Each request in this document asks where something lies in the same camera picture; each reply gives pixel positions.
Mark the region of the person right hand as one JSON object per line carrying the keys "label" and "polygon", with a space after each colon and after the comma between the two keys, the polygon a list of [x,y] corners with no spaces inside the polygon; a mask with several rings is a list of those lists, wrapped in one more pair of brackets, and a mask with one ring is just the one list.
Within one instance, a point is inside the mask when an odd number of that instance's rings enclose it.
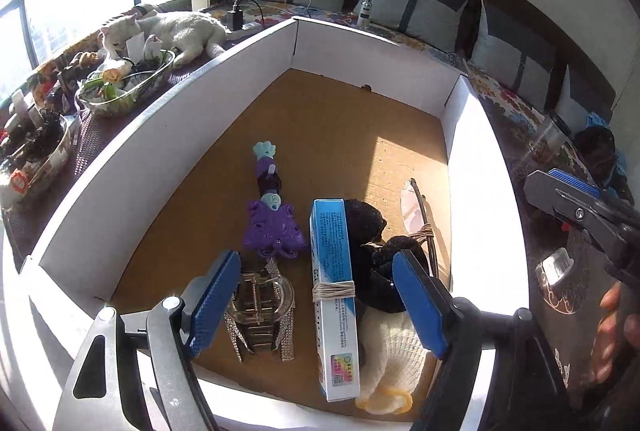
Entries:
{"label": "person right hand", "polygon": [[623,284],[617,281],[600,301],[602,310],[606,310],[598,325],[591,351],[590,380],[602,385],[611,376],[613,356],[617,347],[618,312]]}

